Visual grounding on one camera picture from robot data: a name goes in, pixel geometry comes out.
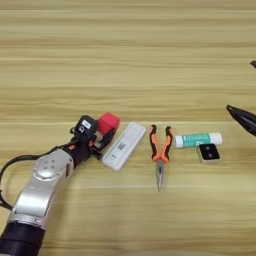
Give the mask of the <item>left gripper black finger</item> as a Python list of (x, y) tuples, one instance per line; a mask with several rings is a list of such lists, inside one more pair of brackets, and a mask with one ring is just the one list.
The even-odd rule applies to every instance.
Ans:
[(103, 150), (112, 141), (115, 133), (116, 133), (115, 129), (109, 130), (107, 133), (103, 135), (100, 141), (94, 142), (94, 148), (98, 151)]

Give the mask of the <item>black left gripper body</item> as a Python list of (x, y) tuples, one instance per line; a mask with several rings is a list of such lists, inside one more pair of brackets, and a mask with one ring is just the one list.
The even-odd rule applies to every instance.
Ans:
[(91, 136), (76, 134), (69, 143), (63, 146), (63, 150), (73, 159), (74, 167), (91, 156), (95, 156), (97, 160), (101, 159), (102, 153), (94, 146), (96, 138), (95, 134)]

